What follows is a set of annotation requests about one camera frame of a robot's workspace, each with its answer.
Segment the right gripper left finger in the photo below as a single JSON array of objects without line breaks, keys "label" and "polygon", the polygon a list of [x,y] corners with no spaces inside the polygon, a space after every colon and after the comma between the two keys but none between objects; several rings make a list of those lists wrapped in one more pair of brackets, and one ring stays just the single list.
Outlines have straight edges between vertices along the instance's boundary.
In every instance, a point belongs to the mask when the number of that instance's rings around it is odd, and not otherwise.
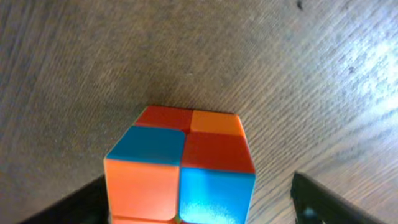
[{"label": "right gripper left finger", "polygon": [[108,224],[109,204],[105,176],[98,177],[21,223]]}]

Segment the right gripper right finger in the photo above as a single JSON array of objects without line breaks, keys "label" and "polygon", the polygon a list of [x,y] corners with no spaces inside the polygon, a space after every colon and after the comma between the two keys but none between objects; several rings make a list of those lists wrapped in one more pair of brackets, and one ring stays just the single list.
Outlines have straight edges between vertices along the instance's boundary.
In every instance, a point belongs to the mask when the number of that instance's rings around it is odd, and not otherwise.
[{"label": "right gripper right finger", "polygon": [[294,173],[290,196],[297,224],[382,223],[303,173]]}]

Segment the multicolour puzzle cube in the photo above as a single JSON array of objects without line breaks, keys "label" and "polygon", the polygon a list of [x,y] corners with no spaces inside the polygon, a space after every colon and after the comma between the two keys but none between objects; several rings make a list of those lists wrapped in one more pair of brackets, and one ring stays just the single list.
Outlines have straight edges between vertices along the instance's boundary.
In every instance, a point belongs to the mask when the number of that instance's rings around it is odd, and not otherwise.
[{"label": "multicolour puzzle cube", "polygon": [[245,223],[256,181],[237,115],[153,105],[104,171],[112,223]]}]

